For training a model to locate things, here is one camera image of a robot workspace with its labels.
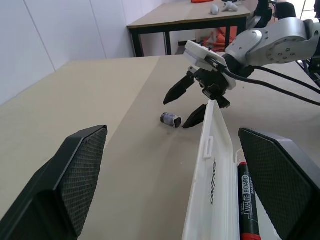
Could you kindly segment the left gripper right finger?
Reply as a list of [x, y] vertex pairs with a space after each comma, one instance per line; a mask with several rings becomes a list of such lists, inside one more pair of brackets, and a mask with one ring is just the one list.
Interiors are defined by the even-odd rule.
[[281, 240], [320, 240], [320, 167], [291, 139], [244, 127], [238, 136]]

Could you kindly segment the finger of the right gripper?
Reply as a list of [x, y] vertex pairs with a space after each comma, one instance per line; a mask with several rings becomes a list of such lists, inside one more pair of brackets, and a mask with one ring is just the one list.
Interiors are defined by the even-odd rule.
[[183, 124], [183, 128], [193, 128], [204, 121], [205, 114], [206, 114], [207, 105], [203, 104], [199, 108], [197, 108], [186, 120]]
[[182, 95], [184, 95], [187, 92], [187, 89], [193, 84], [194, 79], [191, 76], [186, 75], [168, 91], [163, 100], [163, 104], [166, 105], [179, 99]]

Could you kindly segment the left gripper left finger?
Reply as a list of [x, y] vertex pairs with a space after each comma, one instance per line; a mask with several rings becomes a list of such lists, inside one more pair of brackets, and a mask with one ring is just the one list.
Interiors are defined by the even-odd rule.
[[67, 137], [0, 220], [0, 240], [78, 240], [101, 170], [106, 125]]

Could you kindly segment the red black whiteboard marker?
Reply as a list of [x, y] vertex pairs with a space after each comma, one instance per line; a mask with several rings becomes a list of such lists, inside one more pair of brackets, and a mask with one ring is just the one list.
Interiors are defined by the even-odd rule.
[[256, 192], [245, 161], [237, 167], [240, 240], [262, 240]]

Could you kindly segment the white plastic pencil case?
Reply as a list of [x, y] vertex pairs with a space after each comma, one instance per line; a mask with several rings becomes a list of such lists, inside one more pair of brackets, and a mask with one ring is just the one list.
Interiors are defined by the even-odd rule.
[[240, 240], [238, 164], [216, 101], [205, 109], [182, 240]]

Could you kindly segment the small grey black eraser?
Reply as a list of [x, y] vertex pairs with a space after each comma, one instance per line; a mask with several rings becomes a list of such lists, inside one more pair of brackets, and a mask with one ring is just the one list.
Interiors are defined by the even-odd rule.
[[180, 116], [169, 113], [169, 112], [164, 112], [160, 116], [160, 121], [163, 124], [173, 128], [179, 128], [182, 124], [182, 118]]

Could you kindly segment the orange object pile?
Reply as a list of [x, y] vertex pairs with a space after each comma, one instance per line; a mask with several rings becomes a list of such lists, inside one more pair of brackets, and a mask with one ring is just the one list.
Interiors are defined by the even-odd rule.
[[222, 53], [226, 48], [226, 27], [200, 29], [195, 33], [196, 42], [214, 52]]

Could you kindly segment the black metal rack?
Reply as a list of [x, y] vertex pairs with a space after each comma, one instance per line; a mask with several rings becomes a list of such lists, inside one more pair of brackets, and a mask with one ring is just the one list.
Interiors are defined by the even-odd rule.
[[298, 60], [297, 64], [320, 88], [320, 57], [313, 57], [306, 60]]

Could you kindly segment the tan table with black frame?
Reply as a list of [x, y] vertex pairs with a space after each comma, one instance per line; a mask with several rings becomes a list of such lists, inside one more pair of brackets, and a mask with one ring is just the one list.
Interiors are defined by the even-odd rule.
[[127, 26], [136, 57], [143, 57], [144, 51], [141, 35], [163, 33], [166, 54], [172, 54], [171, 32], [226, 28], [226, 37], [230, 37], [231, 27], [237, 27], [237, 34], [246, 30], [247, 18], [251, 12], [243, 5], [238, 5], [238, 11], [210, 13], [211, 5], [222, 7], [221, 0], [206, 3], [191, 3], [179, 1], [164, 3], [145, 16]]

